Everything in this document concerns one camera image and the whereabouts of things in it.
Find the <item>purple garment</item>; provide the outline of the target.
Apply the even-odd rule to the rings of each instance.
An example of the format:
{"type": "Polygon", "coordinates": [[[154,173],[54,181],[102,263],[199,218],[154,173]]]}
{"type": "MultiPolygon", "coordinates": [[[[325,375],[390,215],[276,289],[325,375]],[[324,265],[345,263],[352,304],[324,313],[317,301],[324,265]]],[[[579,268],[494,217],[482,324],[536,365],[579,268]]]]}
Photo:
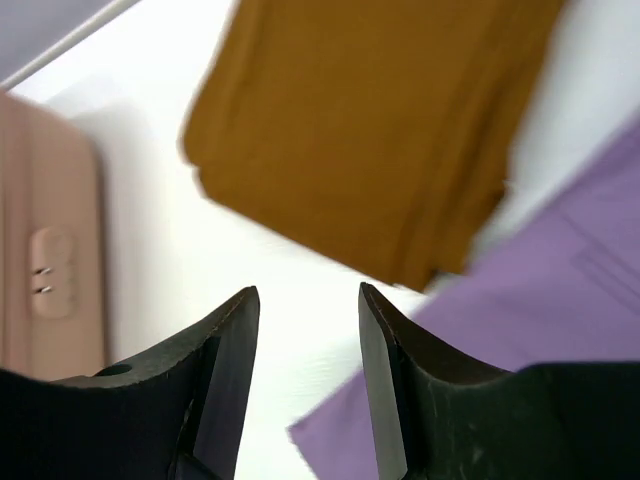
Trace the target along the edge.
{"type": "MultiPolygon", "coordinates": [[[[512,373],[542,363],[639,366],[638,123],[408,319],[512,373]]],[[[382,479],[363,371],[290,435],[321,479],[382,479]]]]}

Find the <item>mustard brown cloth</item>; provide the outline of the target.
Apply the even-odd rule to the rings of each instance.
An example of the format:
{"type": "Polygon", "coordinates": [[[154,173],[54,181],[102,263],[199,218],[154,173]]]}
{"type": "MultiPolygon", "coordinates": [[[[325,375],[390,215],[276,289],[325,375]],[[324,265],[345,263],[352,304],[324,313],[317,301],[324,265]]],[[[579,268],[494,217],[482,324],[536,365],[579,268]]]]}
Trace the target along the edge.
{"type": "Polygon", "coordinates": [[[183,149],[215,202],[416,291],[461,273],[561,1],[241,1],[183,149]]]}

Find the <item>pink hard-shell suitcase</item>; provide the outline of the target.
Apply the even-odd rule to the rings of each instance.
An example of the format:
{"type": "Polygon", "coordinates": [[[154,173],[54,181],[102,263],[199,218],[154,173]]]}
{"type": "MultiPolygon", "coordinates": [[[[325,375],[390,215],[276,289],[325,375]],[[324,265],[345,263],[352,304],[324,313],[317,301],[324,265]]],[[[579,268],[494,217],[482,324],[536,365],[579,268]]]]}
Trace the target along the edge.
{"type": "Polygon", "coordinates": [[[52,112],[1,95],[1,365],[41,380],[106,365],[99,157],[52,112]]]}

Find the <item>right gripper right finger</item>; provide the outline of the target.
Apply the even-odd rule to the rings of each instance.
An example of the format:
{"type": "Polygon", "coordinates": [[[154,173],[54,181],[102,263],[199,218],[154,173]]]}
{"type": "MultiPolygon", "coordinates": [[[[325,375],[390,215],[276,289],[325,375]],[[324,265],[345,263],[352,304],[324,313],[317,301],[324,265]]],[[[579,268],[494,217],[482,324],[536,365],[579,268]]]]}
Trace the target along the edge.
{"type": "Polygon", "coordinates": [[[635,479],[639,366],[508,372],[409,320],[373,285],[359,335],[382,479],[635,479]]]}

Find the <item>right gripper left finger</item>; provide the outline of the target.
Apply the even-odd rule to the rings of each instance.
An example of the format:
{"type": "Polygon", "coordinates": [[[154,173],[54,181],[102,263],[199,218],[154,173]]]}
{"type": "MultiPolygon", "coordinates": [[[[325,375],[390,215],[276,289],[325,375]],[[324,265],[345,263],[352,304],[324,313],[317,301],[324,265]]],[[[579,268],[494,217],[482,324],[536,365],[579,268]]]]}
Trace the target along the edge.
{"type": "Polygon", "coordinates": [[[257,348],[247,287],[93,376],[1,374],[5,479],[231,479],[257,348]]]}

